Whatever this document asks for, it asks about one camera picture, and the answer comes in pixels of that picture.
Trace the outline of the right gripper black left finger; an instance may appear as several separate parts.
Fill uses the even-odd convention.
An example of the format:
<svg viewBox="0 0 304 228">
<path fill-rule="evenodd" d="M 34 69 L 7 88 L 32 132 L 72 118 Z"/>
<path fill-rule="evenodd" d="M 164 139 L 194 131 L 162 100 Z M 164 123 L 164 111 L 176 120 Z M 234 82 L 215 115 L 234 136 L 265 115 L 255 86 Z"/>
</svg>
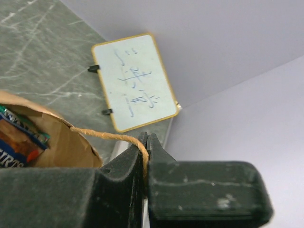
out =
<svg viewBox="0 0 304 228">
<path fill-rule="evenodd" d="M 135 145 L 102 168 L 3 168 L 3 228 L 139 228 L 143 156 Z"/>
</svg>

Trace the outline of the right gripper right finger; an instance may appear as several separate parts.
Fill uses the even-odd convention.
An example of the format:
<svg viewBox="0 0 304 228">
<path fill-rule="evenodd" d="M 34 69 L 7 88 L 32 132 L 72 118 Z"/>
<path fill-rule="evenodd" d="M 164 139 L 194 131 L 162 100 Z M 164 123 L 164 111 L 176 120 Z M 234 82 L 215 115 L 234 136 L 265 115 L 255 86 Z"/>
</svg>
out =
<svg viewBox="0 0 304 228">
<path fill-rule="evenodd" d="M 273 216 L 261 174 L 244 161 L 176 161 L 147 140 L 152 228 L 259 228 Z"/>
</svg>

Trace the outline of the brown paper bag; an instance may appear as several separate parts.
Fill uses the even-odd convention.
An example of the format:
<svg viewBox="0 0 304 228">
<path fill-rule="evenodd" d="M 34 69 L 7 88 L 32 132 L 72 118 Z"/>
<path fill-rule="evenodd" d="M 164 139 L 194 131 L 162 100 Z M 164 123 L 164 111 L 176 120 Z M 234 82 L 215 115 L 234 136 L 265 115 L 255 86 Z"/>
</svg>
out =
<svg viewBox="0 0 304 228">
<path fill-rule="evenodd" d="M 143 171 L 143 184 L 147 185 L 149 154 L 144 144 L 135 137 L 74 127 L 58 113 L 5 91 L 0 92 L 0 103 L 18 114 L 25 115 L 39 129 L 51 136 L 48 141 L 49 148 L 34 160 L 34 167 L 101 168 L 103 159 L 85 138 L 86 135 L 90 135 L 134 144 L 142 153 L 143 164 L 140 167 Z"/>
</svg>

